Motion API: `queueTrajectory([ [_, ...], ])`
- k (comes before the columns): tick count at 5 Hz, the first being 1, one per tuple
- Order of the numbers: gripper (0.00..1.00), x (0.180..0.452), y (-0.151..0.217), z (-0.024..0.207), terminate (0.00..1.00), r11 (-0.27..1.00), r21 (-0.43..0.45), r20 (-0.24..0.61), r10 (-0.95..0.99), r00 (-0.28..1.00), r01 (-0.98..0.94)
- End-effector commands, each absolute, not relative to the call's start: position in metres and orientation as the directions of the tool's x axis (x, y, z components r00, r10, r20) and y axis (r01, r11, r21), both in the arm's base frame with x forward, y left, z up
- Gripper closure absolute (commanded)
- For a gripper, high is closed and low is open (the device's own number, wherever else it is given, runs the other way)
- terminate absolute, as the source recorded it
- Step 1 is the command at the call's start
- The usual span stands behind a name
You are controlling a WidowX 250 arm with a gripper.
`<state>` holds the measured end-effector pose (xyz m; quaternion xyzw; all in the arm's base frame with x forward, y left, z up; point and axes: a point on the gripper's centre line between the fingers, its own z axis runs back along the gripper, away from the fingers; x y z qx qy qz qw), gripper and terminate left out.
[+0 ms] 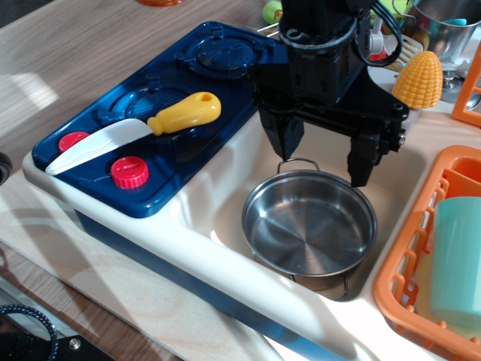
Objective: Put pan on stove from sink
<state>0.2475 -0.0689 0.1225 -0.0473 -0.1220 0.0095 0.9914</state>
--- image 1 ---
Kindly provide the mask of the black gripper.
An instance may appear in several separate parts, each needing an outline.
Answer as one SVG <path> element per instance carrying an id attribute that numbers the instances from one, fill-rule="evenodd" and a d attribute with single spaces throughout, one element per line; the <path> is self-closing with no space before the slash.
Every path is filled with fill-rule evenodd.
<path id="1" fill-rule="evenodd" d="M 274 152 L 289 159 L 304 122 L 351 137 L 347 158 L 352 187 L 367 185 L 381 153 L 404 142 L 409 108 L 377 85 L 351 50 L 319 54 L 288 50 L 284 63 L 252 66 L 254 99 Z"/>

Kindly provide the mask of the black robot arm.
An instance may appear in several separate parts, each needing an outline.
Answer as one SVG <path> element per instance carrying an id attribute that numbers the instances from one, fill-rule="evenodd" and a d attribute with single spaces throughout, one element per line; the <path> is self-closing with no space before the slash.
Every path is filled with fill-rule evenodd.
<path id="1" fill-rule="evenodd" d="M 279 37 L 284 63 L 254 65 L 248 76 L 262 127 L 288 159 L 309 123 L 348 136 L 348 172 L 363 187 L 384 155 L 400 148 L 409 108 L 369 75 L 371 15 L 397 41 L 397 20 L 379 1 L 284 1 Z"/>

